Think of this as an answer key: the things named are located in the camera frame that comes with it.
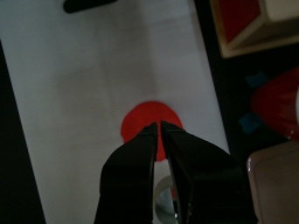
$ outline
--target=red circle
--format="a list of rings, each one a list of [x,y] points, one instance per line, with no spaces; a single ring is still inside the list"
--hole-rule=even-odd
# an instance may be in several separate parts
[[[122,123],[122,137],[130,141],[139,131],[151,123],[158,123],[158,154],[156,160],[164,160],[164,146],[160,134],[160,121],[167,121],[180,128],[183,127],[179,116],[174,110],[159,101],[147,101],[139,104],[126,115]]]

